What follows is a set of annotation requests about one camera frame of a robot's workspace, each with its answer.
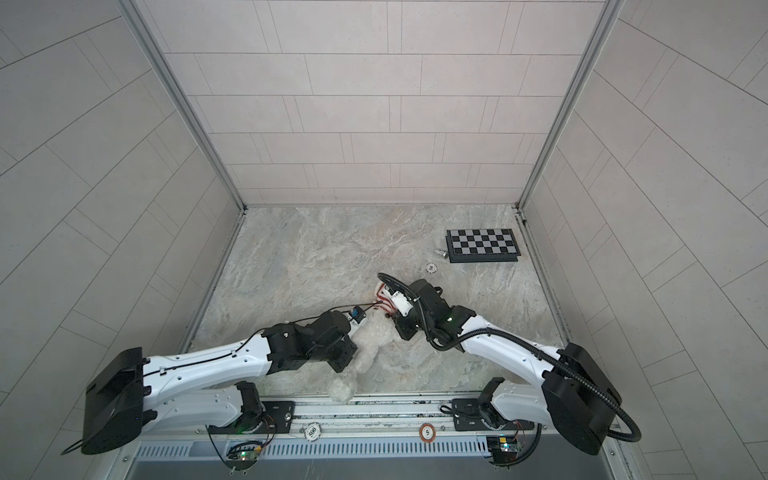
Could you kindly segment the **red white striped sweater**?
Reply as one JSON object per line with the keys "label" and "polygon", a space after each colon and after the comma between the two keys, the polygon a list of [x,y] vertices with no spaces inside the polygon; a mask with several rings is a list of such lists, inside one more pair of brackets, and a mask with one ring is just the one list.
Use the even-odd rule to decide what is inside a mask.
{"label": "red white striped sweater", "polygon": [[391,292],[383,283],[380,283],[377,287],[376,302],[376,307],[383,310],[389,316],[399,313],[398,308],[393,303]]}

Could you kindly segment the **white teddy bear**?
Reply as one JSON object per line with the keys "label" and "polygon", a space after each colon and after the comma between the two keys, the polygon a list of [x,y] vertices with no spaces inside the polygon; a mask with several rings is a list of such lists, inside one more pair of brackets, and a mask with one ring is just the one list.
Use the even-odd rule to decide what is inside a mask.
{"label": "white teddy bear", "polygon": [[383,310],[370,310],[352,336],[358,349],[351,362],[329,384],[330,398],[337,403],[348,403],[358,393],[384,393],[387,390],[384,362],[397,339],[392,319]]}

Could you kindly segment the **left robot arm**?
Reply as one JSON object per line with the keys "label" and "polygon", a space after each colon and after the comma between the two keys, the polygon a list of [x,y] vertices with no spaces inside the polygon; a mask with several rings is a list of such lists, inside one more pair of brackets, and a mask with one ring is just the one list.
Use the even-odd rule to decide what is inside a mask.
{"label": "left robot arm", "polygon": [[307,325],[280,323],[248,338],[197,352],[147,357],[134,347],[117,354],[85,388],[82,438],[74,447],[96,455],[122,447],[162,418],[174,399],[225,383],[239,387],[234,417],[255,414],[260,403],[252,380],[325,362],[342,372],[357,347],[352,337],[365,311],[329,310]]}

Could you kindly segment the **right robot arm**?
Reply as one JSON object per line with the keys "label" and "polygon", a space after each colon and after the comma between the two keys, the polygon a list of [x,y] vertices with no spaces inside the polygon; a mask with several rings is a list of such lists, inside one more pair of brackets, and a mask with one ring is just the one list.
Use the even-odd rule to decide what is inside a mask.
{"label": "right robot arm", "polygon": [[558,349],[519,337],[469,308],[449,305],[441,288],[424,279],[405,284],[385,273],[378,278],[397,311],[396,326],[404,339],[422,331],[433,349],[484,358],[537,390],[519,394],[511,382],[495,377],[475,406],[454,409],[452,416],[491,430],[522,421],[539,429],[553,426],[564,440],[590,455],[599,453],[606,438],[641,439],[636,422],[621,407],[620,394],[583,347],[569,343]]}

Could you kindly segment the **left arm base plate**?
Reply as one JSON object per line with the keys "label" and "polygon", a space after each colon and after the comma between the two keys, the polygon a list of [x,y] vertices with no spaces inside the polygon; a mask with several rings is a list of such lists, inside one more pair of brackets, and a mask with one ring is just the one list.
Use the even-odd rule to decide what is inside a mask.
{"label": "left arm base plate", "polygon": [[212,434],[222,435],[267,435],[287,434],[295,413],[293,401],[266,401],[260,414],[242,413],[224,426],[209,426]]}

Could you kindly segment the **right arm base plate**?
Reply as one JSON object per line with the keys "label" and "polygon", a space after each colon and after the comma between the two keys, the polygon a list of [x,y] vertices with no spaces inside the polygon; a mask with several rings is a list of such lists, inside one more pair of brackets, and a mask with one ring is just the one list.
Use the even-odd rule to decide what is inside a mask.
{"label": "right arm base plate", "polygon": [[439,411],[453,420],[459,432],[469,431],[534,431],[536,424],[527,420],[505,420],[490,404],[476,399],[455,398],[441,405]]}

